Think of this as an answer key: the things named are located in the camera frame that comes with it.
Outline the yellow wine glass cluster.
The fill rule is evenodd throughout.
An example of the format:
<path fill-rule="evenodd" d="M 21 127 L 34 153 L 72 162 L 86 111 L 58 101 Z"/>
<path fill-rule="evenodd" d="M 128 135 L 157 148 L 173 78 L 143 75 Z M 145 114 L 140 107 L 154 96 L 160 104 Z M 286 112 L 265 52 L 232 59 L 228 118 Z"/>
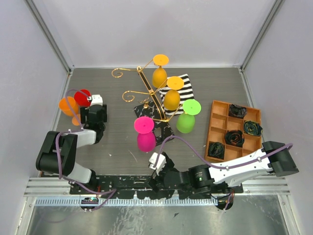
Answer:
<path fill-rule="evenodd" d="M 167 65 L 169 58 L 164 54 L 157 54 L 153 57 L 153 63 L 158 66 L 152 75 L 152 84 L 155 88 L 163 88 L 166 86 L 167 72 L 163 66 Z"/>

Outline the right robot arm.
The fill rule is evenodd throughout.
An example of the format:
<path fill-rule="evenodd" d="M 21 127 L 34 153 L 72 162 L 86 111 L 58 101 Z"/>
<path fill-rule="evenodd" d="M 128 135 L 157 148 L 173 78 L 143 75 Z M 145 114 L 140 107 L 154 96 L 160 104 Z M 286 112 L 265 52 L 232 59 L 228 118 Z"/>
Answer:
<path fill-rule="evenodd" d="M 267 141 L 262 148 L 223 163 L 205 162 L 187 171 L 175 169 L 166 153 L 153 153 L 149 167 L 155 171 L 148 181 L 153 191 L 180 190 L 187 193 L 228 193 L 244 181 L 257 176 L 274 174 L 277 177 L 299 172 L 289 150 L 293 144 Z"/>

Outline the pink plastic wine glass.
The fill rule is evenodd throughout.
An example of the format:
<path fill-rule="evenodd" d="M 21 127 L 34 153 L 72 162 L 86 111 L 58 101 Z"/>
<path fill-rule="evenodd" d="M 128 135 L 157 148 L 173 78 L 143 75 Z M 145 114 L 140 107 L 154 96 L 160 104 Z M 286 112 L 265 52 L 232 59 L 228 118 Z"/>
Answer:
<path fill-rule="evenodd" d="M 140 151 L 150 152 L 155 148 L 154 126 L 154 121 L 150 117 L 139 117 L 134 121 L 134 129 L 138 133 L 137 146 Z"/>

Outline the gold wine glass rack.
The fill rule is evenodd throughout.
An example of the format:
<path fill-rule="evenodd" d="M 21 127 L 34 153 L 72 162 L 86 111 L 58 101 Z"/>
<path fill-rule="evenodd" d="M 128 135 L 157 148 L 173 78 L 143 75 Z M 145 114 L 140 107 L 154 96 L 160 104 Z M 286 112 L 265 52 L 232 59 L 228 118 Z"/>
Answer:
<path fill-rule="evenodd" d="M 127 68 L 115 68 L 112 70 L 112 76 L 114 78 L 121 78 L 124 71 L 135 71 L 141 78 L 147 92 L 139 91 L 125 91 L 122 94 L 122 99 L 125 102 L 132 102 L 135 99 L 135 94 L 144 94 L 148 97 L 140 102 L 140 104 L 134 107 L 134 111 L 137 117 L 147 116 L 152 118 L 155 124 L 155 128 L 159 128 L 161 131 L 160 136 L 156 136 L 156 145 L 161 145 L 161 143 L 169 136 L 173 136 L 174 132 L 169 125 L 171 117 L 167 117 L 164 106 L 161 104 L 161 101 L 157 97 L 157 92 L 161 88 L 158 86 L 156 89 L 153 89 L 152 85 L 149 83 L 146 75 L 144 74 L 144 69 L 151 63 L 158 67 L 163 67 L 167 62 L 163 63 L 161 60 L 152 59 L 145 66 L 137 66 L 136 69 L 127 69 Z"/>

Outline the red plastic wine glass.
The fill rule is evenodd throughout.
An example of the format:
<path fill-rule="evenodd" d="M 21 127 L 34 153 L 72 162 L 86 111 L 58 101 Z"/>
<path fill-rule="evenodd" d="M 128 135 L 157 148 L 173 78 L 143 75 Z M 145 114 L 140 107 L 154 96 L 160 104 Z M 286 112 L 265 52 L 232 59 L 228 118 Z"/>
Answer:
<path fill-rule="evenodd" d="M 89 107 L 91 104 L 91 101 L 88 101 L 88 97 L 91 96 L 90 91 L 88 91 L 86 89 L 81 89 L 81 92 L 75 93 L 75 95 L 74 95 L 75 101 L 81 107 Z"/>

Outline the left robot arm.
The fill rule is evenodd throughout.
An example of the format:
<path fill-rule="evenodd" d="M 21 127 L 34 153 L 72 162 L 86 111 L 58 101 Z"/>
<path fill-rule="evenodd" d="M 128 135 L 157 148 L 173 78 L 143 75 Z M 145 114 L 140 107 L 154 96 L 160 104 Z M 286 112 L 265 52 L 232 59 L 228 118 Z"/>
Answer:
<path fill-rule="evenodd" d="M 44 173 L 57 174 L 80 184 L 87 194 L 96 192 L 98 180 L 94 170 L 76 162 L 76 149 L 100 142 L 107 122 L 107 105 L 91 105 L 81 108 L 83 128 L 73 132 L 49 131 L 36 159 L 36 169 Z"/>

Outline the green plastic wine glass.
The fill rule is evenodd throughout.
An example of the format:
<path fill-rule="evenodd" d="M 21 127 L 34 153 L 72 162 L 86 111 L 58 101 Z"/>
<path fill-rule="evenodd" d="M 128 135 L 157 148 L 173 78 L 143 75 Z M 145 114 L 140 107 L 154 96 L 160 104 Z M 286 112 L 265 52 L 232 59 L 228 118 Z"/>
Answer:
<path fill-rule="evenodd" d="M 190 133 L 195 126 L 195 116 L 201 111 L 201 104 L 195 99 L 184 101 L 183 113 L 179 116 L 176 128 L 184 134 Z"/>

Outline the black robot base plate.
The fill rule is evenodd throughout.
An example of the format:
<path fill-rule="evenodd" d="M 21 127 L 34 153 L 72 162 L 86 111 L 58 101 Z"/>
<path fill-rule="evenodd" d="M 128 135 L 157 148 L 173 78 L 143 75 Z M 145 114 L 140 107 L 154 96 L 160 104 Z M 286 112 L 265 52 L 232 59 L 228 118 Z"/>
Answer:
<path fill-rule="evenodd" d="M 89 183 L 79 185 L 71 184 L 70 194 L 100 194 L 115 189 L 112 198 L 118 199 L 170 199 L 177 194 L 183 199 L 210 199 L 213 194 L 223 194 L 225 197 L 231 193 L 242 193 L 243 187 L 229 188 L 226 183 L 205 186 L 197 189 L 192 185 L 171 185 L 156 181 L 149 175 L 100 175 L 93 176 Z"/>

